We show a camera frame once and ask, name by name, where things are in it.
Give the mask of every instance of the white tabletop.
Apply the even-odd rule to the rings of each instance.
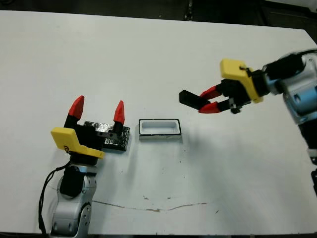
[[[85,96],[85,120],[125,103],[125,153],[98,162],[91,234],[290,234],[316,229],[315,166],[281,96],[204,115],[178,102],[220,82],[222,58],[254,69],[316,47],[304,30],[0,11],[0,231],[39,232],[38,200],[68,161],[50,130]],[[138,119],[180,119],[182,140],[139,141]],[[49,230],[55,174],[43,208]]]

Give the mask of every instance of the dark floor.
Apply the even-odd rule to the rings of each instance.
[[[311,13],[304,7],[264,0],[0,0],[0,2],[0,10],[47,11],[298,28],[305,29],[317,43],[317,13]],[[0,237],[41,237],[41,235],[0,233]],[[233,236],[232,238],[246,237],[250,236]],[[317,238],[317,234],[255,237]]]

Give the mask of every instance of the black cable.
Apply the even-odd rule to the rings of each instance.
[[[42,208],[43,208],[43,203],[44,203],[44,192],[45,192],[45,188],[48,185],[48,183],[51,181],[51,179],[54,176],[54,173],[56,171],[60,171],[65,169],[66,167],[68,167],[68,165],[70,164],[70,161],[68,161],[68,163],[62,167],[57,167],[55,170],[53,170],[52,172],[49,173],[49,175],[46,177],[46,180],[44,182],[43,188],[42,188],[42,192],[41,192],[41,196],[40,196],[40,201],[39,201],[39,229],[42,231],[43,235],[46,235],[46,229],[45,229],[45,224],[43,221],[43,217],[42,217]]]

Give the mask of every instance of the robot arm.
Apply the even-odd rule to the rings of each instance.
[[[92,199],[97,188],[96,164],[105,153],[102,148],[105,141],[112,148],[122,149],[121,141],[125,138],[126,146],[129,133],[124,131],[124,105],[120,101],[114,115],[114,126],[107,132],[97,130],[94,122],[79,125],[84,105],[84,96],[73,103],[64,127],[55,127],[51,134],[59,149],[70,155],[69,162],[52,171],[45,181],[39,202],[39,228],[46,234],[42,218],[44,192],[54,172],[65,169],[64,176],[57,186],[58,203],[53,215],[52,238],[85,238],[88,235],[92,211]]]
[[[243,61],[223,59],[220,84],[200,96],[183,90],[179,101],[200,113],[220,113],[230,109],[241,112],[244,105],[259,103],[268,93],[283,94],[284,102],[308,145],[308,153],[317,165],[317,49],[288,54],[253,71]],[[222,102],[208,99],[223,95]],[[312,172],[317,194],[317,170]]]

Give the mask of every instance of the black rectangular object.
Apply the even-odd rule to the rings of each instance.
[[[179,102],[197,110],[210,103],[208,100],[186,90],[179,93]]]
[[[111,132],[113,130],[112,124],[98,123],[92,121],[85,121],[84,126],[93,126],[98,132]],[[103,148],[126,151],[130,136],[130,128],[124,126],[121,137],[118,139],[106,138]]]

